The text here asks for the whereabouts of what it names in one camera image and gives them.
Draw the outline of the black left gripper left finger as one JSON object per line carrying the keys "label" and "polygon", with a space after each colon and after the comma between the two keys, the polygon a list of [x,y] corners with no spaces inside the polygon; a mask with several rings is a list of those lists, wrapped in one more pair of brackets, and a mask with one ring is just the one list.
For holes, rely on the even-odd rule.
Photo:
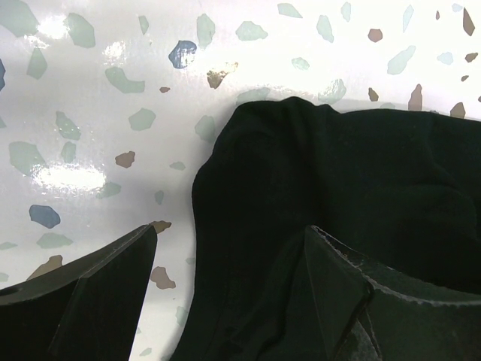
{"label": "black left gripper left finger", "polygon": [[1,291],[3,360],[128,360],[156,254],[144,225]]}

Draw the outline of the black t shirt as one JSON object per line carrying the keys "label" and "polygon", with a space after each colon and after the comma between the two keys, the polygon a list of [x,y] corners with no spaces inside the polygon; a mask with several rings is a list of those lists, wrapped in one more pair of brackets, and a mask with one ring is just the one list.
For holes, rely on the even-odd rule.
{"label": "black t shirt", "polygon": [[480,297],[477,121],[248,102],[199,169],[192,207],[195,290],[173,360],[329,360],[304,254],[309,226]]}

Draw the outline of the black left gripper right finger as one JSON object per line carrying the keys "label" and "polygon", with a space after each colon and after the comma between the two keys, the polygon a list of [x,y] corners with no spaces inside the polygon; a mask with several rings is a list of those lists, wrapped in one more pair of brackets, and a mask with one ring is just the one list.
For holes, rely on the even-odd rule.
{"label": "black left gripper right finger", "polygon": [[480,297],[421,281],[316,226],[304,254],[329,360],[478,360]]}

